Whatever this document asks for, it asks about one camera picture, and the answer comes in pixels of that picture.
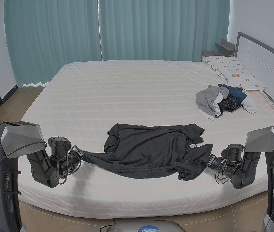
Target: floral pillow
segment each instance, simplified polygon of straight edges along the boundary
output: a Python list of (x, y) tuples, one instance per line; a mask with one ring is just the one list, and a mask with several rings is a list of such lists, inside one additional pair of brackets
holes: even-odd
[(242, 87), (246, 90), (265, 89), (265, 85), (234, 56), (210, 56), (202, 59), (205, 61), (228, 86)]

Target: tile floor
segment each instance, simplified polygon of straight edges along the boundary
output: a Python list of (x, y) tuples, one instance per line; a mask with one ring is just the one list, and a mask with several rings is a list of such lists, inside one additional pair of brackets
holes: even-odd
[[(0, 121), (21, 120), (42, 89), (42, 87), (22, 87), (17, 90), (5, 104), (0, 106)], [(115, 219), (115, 222), (141, 219), (171, 220), (179, 223), (187, 232), (249, 232), (251, 230), (259, 232), (262, 229), (266, 208), (267, 192), (263, 192), (218, 210), (170, 217), (123, 218)], [(112, 224), (111, 219), (70, 217), (24, 202), (20, 202), (20, 210), (28, 232), (98, 232), (101, 226)]]

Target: fitted sheet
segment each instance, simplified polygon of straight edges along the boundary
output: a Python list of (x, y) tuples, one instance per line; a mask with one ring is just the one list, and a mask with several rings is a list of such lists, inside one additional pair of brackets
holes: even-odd
[[(255, 115), (240, 108), (214, 121), (201, 115), (196, 93), (222, 83), (202, 62), (96, 61), (65, 65), (30, 106), (23, 121), (40, 125), (45, 141), (67, 137), (89, 152), (103, 152), (116, 124), (144, 126), (197, 124), (204, 144), (219, 156), (228, 144), (245, 144), (247, 132), (274, 125), (274, 109), (261, 91), (250, 92)], [(253, 184), (236, 190), (218, 185), (209, 168), (196, 179), (178, 173), (156, 179), (131, 179), (82, 162), (64, 185), (35, 182), (26, 156), (19, 158), (20, 200), (50, 211), (87, 218), (125, 218), (197, 213), (221, 208), (267, 190), (265, 155)]]

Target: blue round sticker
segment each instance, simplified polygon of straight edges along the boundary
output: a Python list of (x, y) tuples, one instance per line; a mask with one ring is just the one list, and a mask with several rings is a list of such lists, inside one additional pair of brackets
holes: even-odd
[(158, 227), (152, 226), (152, 225), (146, 225), (143, 226), (138, 230), (138, 232), (159, 232)]

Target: black baseboard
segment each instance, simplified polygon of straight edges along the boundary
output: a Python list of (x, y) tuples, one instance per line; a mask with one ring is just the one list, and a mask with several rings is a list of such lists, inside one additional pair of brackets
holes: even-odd
[(13, 87), (8, 93), (7, 95), (4, 96), (4, 98), (2, 99), (3, 104), (10, 98), (10, 96), (12, 96), (14, 94), (15, 91), (18, 90), (18, 86), (15, 85), (15, 87)]

